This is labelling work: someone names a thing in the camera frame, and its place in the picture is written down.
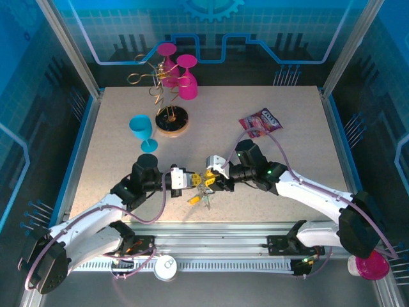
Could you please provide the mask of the aluminium frame post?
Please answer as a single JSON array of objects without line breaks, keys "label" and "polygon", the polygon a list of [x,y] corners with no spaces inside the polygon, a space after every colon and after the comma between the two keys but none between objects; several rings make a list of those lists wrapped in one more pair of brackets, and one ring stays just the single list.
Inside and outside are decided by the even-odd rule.
[{"label": "aluminium frame post", "polygon": [[100,88],[89,69],[86,60],[82,56],[75,40],[65,25],[56,5],[51,0],[35,0],[47,22],[55,33],[64,51],[72,62],[86,89],[94,99],[101,99]]},{"label": "aluminium frame post", "polygon": [[367,0],[365,8],[362,10],[354,28],[351,31],[337,61],[330,71],[323,89],[321,91],[322,98],[328,99],[334,88],[343,75],[346,67],[351,61],[358,47],[361,45],[368,29],[377,16],[384,0]]}]

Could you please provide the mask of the blue plastic goblet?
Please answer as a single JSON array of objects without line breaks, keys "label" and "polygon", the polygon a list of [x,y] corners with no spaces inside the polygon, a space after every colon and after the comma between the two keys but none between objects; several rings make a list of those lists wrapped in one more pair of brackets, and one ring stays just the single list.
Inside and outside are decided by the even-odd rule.
[{"label": "blue plastic goblet", "polygon": [[147,115],[136,115],[128,125],[134,136],[142,141],[141,150],[144,153],[152,153],[158,148],[157,141],[152,138],[153,127]]}]

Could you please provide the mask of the pink and white cup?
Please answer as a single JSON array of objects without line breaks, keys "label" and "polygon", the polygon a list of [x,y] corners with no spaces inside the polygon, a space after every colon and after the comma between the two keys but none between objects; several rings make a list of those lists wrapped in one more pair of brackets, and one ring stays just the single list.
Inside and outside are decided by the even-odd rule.
[{"label": "pink and white cup", "polygon": [[386,277],[390,271],[388,261],[377,251],[373,251],[369,258],[359,258],[352,255],[348,259],[347,266],[352,276],[371,281]]}]

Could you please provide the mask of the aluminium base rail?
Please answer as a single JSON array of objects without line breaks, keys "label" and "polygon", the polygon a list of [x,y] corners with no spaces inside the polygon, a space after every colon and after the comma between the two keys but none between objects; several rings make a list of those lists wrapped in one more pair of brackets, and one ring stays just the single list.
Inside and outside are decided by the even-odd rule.
[{"label": "aluminium base rail", "polygon": [[270,235],[286,235],[293,223],[127,224],[137,235],[152,235],[157,253],[174,258],[266,258]]}]

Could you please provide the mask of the pink plastic goblet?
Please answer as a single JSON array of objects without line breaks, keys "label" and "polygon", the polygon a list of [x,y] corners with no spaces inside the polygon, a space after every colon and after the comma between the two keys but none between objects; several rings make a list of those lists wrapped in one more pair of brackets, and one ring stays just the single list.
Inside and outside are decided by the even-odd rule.
[{"label": "pink plastic goblet", "polygon": [[197,65],[197,59],[190,54],[183,54],[176,60],[177,64],[185,69],[185,72],[178,78],[179,96],[184,100],[193,100],[198,95],[197,81],[190,68]]},{"label": "pink plastic goblet", "polygon": [[177,86],[180,76],[177,64],[171,60],[171,56],[175,52],[176,46],[173,43],[162,43],[157,47],[157,53],[164,58],[162,68],[166,76],[162,79],[162,84],[168,88]]}]

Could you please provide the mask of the white round cap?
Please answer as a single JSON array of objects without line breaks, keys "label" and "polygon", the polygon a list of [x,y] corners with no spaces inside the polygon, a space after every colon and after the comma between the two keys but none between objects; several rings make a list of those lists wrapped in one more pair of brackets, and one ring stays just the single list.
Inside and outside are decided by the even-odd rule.
[{"label": "white round cap", "polygon": [[178,264],[170,255],[163,255],[157,258],[154,265],[154,275],[160,281],[171,281],[178,271]]}]

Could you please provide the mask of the colourful candy bag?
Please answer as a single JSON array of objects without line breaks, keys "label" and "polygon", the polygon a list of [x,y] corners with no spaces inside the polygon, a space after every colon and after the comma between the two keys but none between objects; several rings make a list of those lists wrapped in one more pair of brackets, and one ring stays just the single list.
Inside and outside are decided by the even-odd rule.
[{"label": "colourful candy bag", "polygon": [[261,129],[248,131],[247,134],[251,139],[265,136],[265,132],[273,132],[283,128],[279,120],[267,108],[263,108],[252,115],[239,119],[238,122],[245,130],[250,128]]}]

